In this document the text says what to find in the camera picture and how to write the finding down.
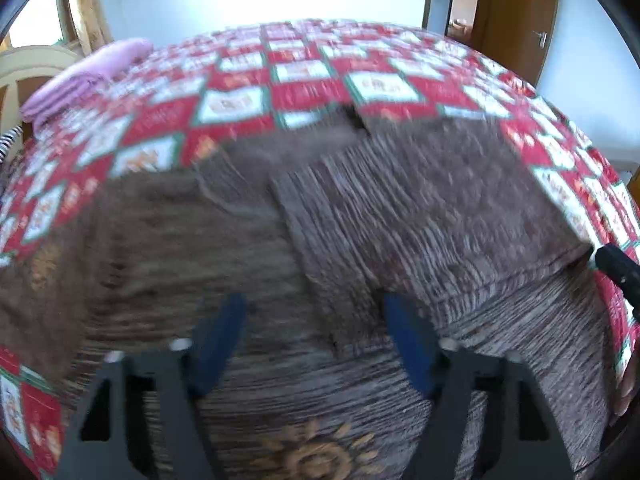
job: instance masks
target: window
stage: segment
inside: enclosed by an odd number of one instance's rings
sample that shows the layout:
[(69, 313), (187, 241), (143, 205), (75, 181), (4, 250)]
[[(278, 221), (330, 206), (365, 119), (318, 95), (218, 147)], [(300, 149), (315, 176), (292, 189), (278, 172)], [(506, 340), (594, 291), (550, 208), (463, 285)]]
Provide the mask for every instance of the window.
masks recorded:
[(9, 29), (11, 46), (63, 43), (56, 0), (29, 0)]
[(74, 11), (78, 12), (76, 0), (29, 0), (2, 44), (6, 48), (16, 48), (71, 43), (78, 38)]

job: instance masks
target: door handle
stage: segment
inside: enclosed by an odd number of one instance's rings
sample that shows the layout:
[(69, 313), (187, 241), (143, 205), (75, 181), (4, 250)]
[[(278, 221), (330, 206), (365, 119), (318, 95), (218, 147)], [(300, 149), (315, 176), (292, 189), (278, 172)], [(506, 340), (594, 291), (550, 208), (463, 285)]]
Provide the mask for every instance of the door handle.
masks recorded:
[(538, 37), (540, 48), (544, 48), (546, 45), (546, 32), (536, 32), (534, 30), (533, 33)]

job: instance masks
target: doorway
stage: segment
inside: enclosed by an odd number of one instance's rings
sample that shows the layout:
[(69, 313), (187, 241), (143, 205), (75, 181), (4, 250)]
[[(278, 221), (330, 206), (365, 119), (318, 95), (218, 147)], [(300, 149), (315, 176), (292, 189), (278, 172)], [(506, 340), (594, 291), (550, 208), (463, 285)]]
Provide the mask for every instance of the doorway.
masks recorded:
[(535, 86), (557, 8), (558, 0), (478, 0), (470, 46)]
[(478, 0), (452, 0), (447, 37), (470, 45)]

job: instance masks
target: bed headboard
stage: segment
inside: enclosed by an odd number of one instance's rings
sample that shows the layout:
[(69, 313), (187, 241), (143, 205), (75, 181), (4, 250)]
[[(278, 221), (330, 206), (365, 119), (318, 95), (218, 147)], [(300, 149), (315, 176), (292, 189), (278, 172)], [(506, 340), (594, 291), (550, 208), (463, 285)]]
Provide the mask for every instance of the bed headboard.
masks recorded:
[(78, 54), (61, 46), (22, 46), (1, 52), (0, 132), (21, 124), (20, 106), (49, 79), (79, 59)]

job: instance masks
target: bed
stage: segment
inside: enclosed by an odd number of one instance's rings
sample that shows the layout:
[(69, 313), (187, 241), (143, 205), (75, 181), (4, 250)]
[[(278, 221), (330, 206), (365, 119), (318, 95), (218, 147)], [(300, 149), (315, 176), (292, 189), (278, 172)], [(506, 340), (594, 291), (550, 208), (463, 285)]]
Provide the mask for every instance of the bed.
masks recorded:
[[(491, 117), (580, 240), (594, 246), (615, 242), (640, 261), (638, 210), (624, 184), (579, 127), (529, 84), (468, 47), (424, 30), (306, 20), (202, 34), (155, 51), (61, 114), (39, 140), (30, 139), (1, 197), (2, 266), (9, 271), (38, 254), (100, 195), (104, 183), (190, 168), (230, 142), (308, 128), (347, 104), (362, 117), (388, 121)], [(46, 273), (47, 259), (40, 264)], [(607, 338), (620, 377), (638, 326), (620, 291), (598, 272), (593, 280), (606, 306)], [(97, 362), (107, 349), (95, 349)], [(33, 473), (49, 479), (62, 452), (66, 401), (60, 384), (47, 381), (47, 370), (28, 367), (13, 352), (0, 347), (0, 425)], [(78, 359), (76, 372), (87, 357)], [(84, 385), (89, 376), (70, 375)], [(64, 394), (78, 396), (81, 388), (67, 382)], [(307, 431), (317, 431), (314, 420)], [(346, 423), (331, 421), (337, 428)], [(242, 441), (245, 455), (264, 452), (239, 433), (226, 437)], [(572, 459), (580, 467), (593, 456)], [(391, 461), (386, 469), (368, 471), (387, 478), (396, 466)]]

